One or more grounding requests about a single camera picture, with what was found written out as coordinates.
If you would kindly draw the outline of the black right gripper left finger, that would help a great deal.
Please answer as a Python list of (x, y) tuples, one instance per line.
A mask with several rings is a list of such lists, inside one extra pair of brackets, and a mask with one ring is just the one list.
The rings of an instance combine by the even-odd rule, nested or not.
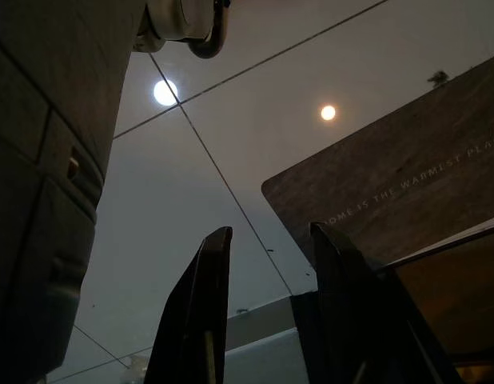
[(202, 241), (171, 291), (157, 329), (146, 383), (222, 383), (233, 229)]

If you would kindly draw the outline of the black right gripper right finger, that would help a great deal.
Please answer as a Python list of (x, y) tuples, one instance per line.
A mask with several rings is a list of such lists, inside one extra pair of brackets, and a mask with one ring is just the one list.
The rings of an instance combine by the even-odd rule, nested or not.
[(395, 271), (372, 270), (325, 223), (311, 223), (309, 233), (334, 383), (462, 381)]

